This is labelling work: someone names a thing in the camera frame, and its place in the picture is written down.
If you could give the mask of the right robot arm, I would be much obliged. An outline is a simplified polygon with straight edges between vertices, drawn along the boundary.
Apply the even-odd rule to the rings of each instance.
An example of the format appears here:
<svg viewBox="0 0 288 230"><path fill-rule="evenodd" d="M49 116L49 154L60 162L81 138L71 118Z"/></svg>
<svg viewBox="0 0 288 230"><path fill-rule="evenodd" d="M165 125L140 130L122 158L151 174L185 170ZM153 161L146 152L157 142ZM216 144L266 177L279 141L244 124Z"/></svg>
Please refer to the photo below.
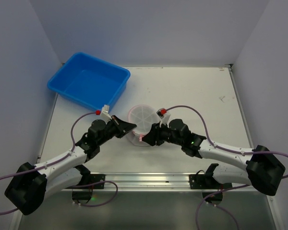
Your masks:
<svg viewBox="0 0 288 230"><path fill-rule="evenodd" d="M191 132L181 119L174 119L168 125L152 124L142 141L150 146L175 144L190 157L222 162L224 165L215 164L205 172L213 182L251 185L269 196L276 194L285 172L285 166L273 154L260 153L259 148L239 149L210 143L207 137Z"/></svg>

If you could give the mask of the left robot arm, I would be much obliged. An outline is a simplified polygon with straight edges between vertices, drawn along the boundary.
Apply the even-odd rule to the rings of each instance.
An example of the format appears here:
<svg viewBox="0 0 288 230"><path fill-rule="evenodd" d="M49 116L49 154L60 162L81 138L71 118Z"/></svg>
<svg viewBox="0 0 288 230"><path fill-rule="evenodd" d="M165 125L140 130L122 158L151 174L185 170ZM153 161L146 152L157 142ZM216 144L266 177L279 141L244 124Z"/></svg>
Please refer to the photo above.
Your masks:
<svg viewBox="0 0 288 230"><path fill-rule="evenodd" d="M70 150L42 163L22 164L6 188L5 196L24 214L36 211L43 201L67 187L84 186L90 174L84 163L100 152L100 146L113 137L122 138L137 127L115 115L105 122L94 120Z"/></svg>

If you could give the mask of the white mesh laundry bag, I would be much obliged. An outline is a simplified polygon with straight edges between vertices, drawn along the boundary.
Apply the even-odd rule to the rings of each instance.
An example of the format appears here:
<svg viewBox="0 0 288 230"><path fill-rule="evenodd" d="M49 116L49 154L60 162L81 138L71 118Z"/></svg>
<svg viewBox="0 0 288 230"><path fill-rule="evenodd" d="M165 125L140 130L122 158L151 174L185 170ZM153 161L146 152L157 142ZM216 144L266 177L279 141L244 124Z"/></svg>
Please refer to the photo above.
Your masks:
<svg viewBox="0 0 288 230"><path fill-rule="evenodd" d="M134 106L128 113L128 122L136 124L137 127L127 134L127 139L135 146L148 147L149 144L142 138L150 131L152 124L160 121L156 110L151 106L141 104Z"/></svg>

